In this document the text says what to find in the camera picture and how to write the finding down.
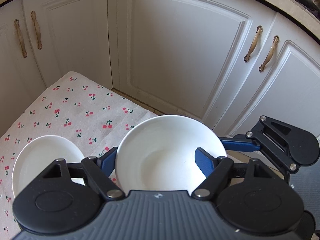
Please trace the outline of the white cabinet row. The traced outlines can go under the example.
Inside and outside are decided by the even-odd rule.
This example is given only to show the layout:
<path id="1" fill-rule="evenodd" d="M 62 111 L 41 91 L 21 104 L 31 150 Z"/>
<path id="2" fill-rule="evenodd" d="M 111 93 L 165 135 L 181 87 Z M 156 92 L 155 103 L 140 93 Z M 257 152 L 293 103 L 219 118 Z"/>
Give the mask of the white cabinet row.
<path id="1" fill-rule="evenodd" d="M 1 85 L 30 95 L 68 72 L 216 134 L 259 116 L 319 135 L 319 42 L 255 0 L 12 0 Z"/>

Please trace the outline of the cherry print tablecloth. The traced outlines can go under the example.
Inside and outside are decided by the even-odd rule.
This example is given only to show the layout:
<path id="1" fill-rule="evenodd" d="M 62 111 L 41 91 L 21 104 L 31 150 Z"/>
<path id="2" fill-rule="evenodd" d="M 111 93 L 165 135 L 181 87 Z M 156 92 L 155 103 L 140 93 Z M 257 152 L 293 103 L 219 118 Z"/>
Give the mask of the cherry print tablecloth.
<path id="1" fill-rule="evenodd" d="M 101 156 L 119 145 L 154 111 L 85 76 L 68 72 L 47 89 L 30 95 L 14 77 L 1 85 L 1 239 L 19 232 L 12 215 L 12 172 L 20 151 L 43 135 L 59 135 L 85 156 Z"/>

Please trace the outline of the white bowl pink flowers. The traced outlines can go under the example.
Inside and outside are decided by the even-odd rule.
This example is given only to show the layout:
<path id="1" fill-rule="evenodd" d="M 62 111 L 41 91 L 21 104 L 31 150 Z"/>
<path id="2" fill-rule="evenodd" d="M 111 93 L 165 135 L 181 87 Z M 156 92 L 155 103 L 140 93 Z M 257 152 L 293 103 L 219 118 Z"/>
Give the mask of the white bowl pink flowers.
<path id="1" fill-rule="evenodd" d="M 70 140 L 58 135 L 44 135 L 26 145 L 18 155 L 12 170 L 14 197 L 54 160 L 63 158 L 68 163 L 79 163 L 83 153 Z"/>

